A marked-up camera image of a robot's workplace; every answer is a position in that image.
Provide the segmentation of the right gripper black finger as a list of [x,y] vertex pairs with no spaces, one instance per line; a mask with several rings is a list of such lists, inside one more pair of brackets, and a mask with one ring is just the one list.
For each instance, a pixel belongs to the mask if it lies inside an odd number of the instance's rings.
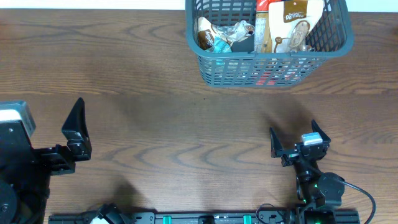
[[273,128],[269,128],[271,137],[271,157],[281,157],[283,153],[283,146],[281,145]]
[[323,142],[327,142],[328,144],[331,142],[331,139],[329,138],[329,136],[327,134],[325,134],[325,132],[319,127],[319,125],[317,124],[317,122],[314,119],[311,121],[311,125],[312,125],[313,132],[318,133],[320,135],[320,137],[322,138]]

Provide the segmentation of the spaghetti packet orange and tan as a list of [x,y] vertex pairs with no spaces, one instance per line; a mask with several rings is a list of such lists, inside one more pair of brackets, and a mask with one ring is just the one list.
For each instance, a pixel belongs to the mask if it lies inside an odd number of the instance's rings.
[[269,27],[269,4],[280,0],[257,0],[256,21],[254,33],[254,51],[257,53],[271,53],[272,40]]

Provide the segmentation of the beige Paritree snack bag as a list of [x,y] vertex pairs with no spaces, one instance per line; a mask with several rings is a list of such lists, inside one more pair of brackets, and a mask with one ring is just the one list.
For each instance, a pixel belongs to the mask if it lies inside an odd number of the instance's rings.
[[269,4],[273,53],[305,51],[305,38],[323,14],[322,0],[277,1]]

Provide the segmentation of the teal white snack packet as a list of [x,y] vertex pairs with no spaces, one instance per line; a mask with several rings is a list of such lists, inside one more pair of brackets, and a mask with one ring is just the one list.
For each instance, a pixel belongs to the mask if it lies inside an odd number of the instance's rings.
[[225,42],[223,39],[219,37],[216,37],[214,39],[213,45],[209,49],[206,49],[206,52],[220,54],[220,53],[231,53],[232,50],[227,42]]

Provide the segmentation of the beige Paritree dried food bag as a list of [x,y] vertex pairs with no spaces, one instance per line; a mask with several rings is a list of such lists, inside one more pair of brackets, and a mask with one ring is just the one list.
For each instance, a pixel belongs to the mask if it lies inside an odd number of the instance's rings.
[[232,47],[237,42],[242,42],[252,36],[255,27],[246,21],[240,21],[233,26],[217,26],[212,24],[205,17],[198,18],[198,46],[203,49],[209,49],[216,37],[223,39]]

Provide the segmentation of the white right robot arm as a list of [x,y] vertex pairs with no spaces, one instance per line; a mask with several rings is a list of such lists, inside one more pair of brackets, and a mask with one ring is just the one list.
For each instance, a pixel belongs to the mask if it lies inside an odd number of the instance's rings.
[[295,170],[297,197],[303,204],[288,215],[289,223],[336,223],[335,209],[341,206],[345,185],[340,176],[318,168],[317,162],[326,156],[331,139],[315,120],[311,125],[312,132],[303,134],[293,149],[284,149],[270,128],[271,157],[281,158],[282,166]]

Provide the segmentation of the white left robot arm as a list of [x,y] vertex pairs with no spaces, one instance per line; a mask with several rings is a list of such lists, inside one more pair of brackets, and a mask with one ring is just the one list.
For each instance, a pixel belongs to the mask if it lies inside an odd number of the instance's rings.
[[34,148],[35,129],[26,101],[1,102],[1,223],[42,223],[51,176],[72,174],[77,162],[91,159],[83,98],[61,128],[66,145]]

